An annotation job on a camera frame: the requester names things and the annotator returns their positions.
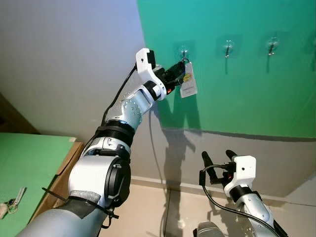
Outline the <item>keys with white paper tag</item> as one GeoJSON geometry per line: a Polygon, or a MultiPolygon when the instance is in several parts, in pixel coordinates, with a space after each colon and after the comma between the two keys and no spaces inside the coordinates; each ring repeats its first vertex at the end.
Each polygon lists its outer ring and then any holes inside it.
{"type": "Polygon", "coordinates": [[[196,95],[198,88],[192,62],[187,57],[183,57],[183,63],[185,63],[185,74],[180,86],[180,94],[182,98],[186,98],[196,95]]]}

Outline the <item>keys with pale tag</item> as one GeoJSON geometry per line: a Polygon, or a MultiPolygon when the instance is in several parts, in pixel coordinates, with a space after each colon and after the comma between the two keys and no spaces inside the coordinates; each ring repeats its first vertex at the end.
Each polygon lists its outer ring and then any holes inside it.
{"type": "Polygon", "coordinates": [[[9,199],[0,203],[0,219],[4,219],[7,214],[14,214],[18,210],[20,201],[22,200],[27,187],[21,187],[16,198],[9,199]]]}

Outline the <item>grey robot leg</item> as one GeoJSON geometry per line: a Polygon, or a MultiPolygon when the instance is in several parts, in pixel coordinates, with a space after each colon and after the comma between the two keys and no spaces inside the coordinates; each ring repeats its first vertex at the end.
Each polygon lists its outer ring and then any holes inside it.
{"type": "Polygon", "coordinates": [[[205,221],[198,224],[195,237],[226,237],[226,235],[224,235],[217,224],[205,221]]]}

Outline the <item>green table mat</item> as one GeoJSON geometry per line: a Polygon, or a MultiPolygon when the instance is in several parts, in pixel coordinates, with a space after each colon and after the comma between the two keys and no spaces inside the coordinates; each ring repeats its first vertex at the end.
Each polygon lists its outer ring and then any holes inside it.
{"type": "Polygon", "coordinates": [[[0,133],[0,203],[26,190],[14,214],[0,219],[0,237],[16,237],[25,228],[43,198],[75,139],[20,133],[0,133]]]}

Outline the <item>clear adhesive wall hook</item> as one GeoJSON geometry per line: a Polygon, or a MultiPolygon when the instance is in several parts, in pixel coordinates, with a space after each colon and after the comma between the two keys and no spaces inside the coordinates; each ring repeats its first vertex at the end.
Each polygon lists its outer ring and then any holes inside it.
{"type": "Polygon", "coordinates": [[[241,35],[225,35],[215,40],[214,56],[222,59],[239,57],[241,49],[241,35]]]}
{"type": "Polygon", "coordinates": [[[190,62],[196,51],[196,43],[194,40],[181,40],[174,43],[175,56],[183,63],[190,62]]]}
{"type": "Polygon", "coordinates": [[[266,56],[274,56],[282,43],[283,33],[280,31],[266,32],[262,36],[263,50],[266,56]]]}

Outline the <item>green wall board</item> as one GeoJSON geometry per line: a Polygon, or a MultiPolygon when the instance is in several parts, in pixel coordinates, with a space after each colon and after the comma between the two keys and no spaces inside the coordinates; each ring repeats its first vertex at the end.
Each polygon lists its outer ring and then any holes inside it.
{"type": "Polygon", "coordinates": [[[176,89],[158,104],[163,128],[312,138],[316,134],[316,0],[136,0],[145,45],[160,65],[194,40],[197,94],[176,89]],[[262,36],[283,33],[274,56],[262,36]],[[241,35],[239,57],[214,56],[215,40],[241,35]]]}

